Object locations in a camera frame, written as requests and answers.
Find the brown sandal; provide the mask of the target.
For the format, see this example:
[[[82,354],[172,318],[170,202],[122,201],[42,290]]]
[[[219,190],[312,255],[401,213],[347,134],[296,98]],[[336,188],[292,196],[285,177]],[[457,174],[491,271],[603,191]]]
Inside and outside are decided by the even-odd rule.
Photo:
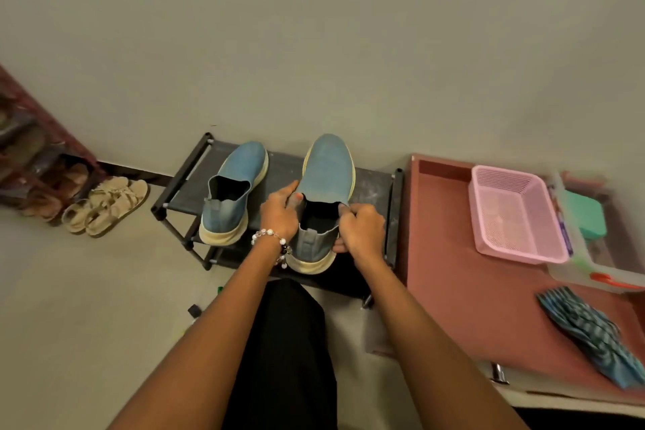
[[[61,198],[72,199],[83,189],[89,175],[90,172],[84,163],[75,163],[69,167],[60,164],[50,175],[50,186]]]
[[[62,207],[63,202],[59,198],[36,190],[28,195],[19,210],[25,217],[38,217],[50,223],[56,220]]]

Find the blue striped cloth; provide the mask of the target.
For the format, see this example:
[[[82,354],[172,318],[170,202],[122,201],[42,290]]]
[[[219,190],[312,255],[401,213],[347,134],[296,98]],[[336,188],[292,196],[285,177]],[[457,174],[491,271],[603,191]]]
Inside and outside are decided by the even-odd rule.
[[[603,312],[568,287],[547,289],[536,299],[601,375],[623,390],[645,388],[645,366],[623,344],[619,328]]]

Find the pink plastic basket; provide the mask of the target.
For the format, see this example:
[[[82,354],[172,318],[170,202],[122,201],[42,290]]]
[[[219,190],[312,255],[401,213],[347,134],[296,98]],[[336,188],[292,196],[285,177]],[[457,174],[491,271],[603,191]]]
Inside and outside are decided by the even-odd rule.
[[[569,252],[542,178],[475,165],[468,192],[480,254],[531,265],[568,262]]]

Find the black trousers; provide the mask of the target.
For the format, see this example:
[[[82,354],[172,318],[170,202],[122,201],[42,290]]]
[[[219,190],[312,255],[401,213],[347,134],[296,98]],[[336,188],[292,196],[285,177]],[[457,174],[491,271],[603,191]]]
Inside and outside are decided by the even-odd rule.
[[[325,312],[294,280],[266,285],[221,430],[338,430]]]

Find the dark shoe rack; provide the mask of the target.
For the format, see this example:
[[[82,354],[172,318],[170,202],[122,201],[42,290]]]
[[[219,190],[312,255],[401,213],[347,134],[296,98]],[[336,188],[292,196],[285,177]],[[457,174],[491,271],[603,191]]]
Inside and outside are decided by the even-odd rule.
[[[60,164],[84,163],[90,175],[72,199],[61,198],[51,188],[50,175]],[[108,173],[95,155],[0,65],[0,206],[17,209],[36,190],[63,202],[65,209],[88,193]]]

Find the person's right hand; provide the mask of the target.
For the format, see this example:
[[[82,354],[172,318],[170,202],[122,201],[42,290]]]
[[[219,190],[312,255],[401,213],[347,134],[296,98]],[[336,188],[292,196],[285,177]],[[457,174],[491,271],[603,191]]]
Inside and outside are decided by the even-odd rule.
[[[385,219],[371,204],[355,205],[356,247],[350,254],[357,268],[370,266],[383,260]]]

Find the red table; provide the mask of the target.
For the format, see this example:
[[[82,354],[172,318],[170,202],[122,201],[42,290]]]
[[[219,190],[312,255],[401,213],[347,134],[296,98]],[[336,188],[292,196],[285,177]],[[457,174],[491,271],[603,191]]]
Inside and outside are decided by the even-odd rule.
[[[545,265],[481,255],[468,185],[473,164],[414,154],[405,169],[396,271],[440,327],[476,361],[501,364],[513,387],[645,406],[597,372],[541,309],[563,286]]]

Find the person's left hand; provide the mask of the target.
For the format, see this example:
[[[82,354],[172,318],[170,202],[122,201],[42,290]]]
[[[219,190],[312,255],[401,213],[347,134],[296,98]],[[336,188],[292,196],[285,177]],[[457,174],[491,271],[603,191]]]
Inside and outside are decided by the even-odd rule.
[[[269,194],[261,206],[261,230],[272,230],[285,243],[289,243],[299,229],[298,208],[304,196],[295,192],[288,200],[278,200],[275,192]]]

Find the person's right forearm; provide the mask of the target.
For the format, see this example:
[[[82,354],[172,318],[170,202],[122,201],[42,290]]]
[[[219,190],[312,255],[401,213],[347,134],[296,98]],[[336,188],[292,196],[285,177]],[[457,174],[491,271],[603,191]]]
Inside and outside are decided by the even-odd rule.
[[[424,430],[529,430],[378,251],[351,255],[372,291]]]

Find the clear plastic storage box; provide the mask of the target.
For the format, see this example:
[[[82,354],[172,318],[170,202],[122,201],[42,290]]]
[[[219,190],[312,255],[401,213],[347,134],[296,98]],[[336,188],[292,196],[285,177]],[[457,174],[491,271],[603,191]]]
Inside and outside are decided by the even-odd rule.
[[[549,263],[551,277],[616,294],[645,292],[645,263],[625,222],[615,193],[603,178],[551,170],[544,176],[559,221],[569,260]],[[575,213],[568,193],[596,200],[602,210],[607,233],[600,239],[585,239],[583,221]]]

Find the green plastic box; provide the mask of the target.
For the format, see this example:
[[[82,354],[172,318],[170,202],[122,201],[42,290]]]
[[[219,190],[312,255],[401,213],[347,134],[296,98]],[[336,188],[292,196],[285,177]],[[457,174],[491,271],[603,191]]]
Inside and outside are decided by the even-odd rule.
[[[566,190],[565,198],[585,241],[600,240],[607,235],[604,210],[599,201],[570,190]]]

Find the blue slip-on shoe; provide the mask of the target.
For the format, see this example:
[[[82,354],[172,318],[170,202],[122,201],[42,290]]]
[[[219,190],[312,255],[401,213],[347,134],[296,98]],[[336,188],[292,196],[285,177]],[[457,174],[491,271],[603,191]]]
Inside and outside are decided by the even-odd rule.
[[[301,274],[316,275],[334,262],[339,238],[339,205],[347,206],[356,179],[350,150],[334,134],[323,134],[313,142],[302,165],[296,192],[298,230],[286,255],[287,266]]]
[[[235,244],[248,228],[248,197],[268,172],[264,145],[247,141],[235,148],[208,182],[199,226],[200,240],[209,246]]]

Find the beige strappy sandal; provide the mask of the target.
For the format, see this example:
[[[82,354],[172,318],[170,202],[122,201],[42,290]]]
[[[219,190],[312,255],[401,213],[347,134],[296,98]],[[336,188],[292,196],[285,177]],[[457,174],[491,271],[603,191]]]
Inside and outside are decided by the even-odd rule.
[[[123,191],[129,179],[124,176],[113,176],[101,181],[87,195],[67,207],[61,216],[61,223],[72,234],[85,232],[86,223],[93,214],[100,214],[115,202],[117,193]]]
[[[112,187],[107,194],[107,199],[93,206],[86,216],[85,233],[92,238],[103,237],[138,209],[149,196],[149,184],[126,179],[125,185]]]

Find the black shoe rack bench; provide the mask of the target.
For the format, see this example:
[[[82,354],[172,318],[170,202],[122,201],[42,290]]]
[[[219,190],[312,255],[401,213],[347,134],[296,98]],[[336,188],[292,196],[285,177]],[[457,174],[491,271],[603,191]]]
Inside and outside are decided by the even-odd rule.
[[[203,245],[198,230],[201,222],[203,202],[206,198],[209,179],[224,159],[237,147],[205,133],[185,159],[178,172],[166,184],[150,211],[154,218],[181,243],[204,268],[210,271],[215,266],[237,269],[250,250],[252,233],[259,225],[259,207],[270,192],[280,189],[301,176],[302,157],[285,153],[269,152],[268,174],[250,194],[248,200],[249,226],[251,230],[232,246],[208,246],[204,256],[198,254],[195,245]],[[357,181],[352,202],[372,204],[386,219],[384,258],[391,268],[397,261],[399,219],[404,195],[404,171],[394,173],[357,169]],[[273,277],[288,278],[302,285],[319,288],[362,300],[364,309],[374,303],[366,281],[355,268],[350,255],[339,255],[332,266],[316,275],[302,274],[290,268],[276,267]]]

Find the person's left forearm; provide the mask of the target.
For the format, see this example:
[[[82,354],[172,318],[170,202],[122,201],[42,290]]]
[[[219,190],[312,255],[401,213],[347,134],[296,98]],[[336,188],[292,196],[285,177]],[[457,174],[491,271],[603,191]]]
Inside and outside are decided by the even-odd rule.
[[[220,430],[282,244],[262,236],[108,430]]]

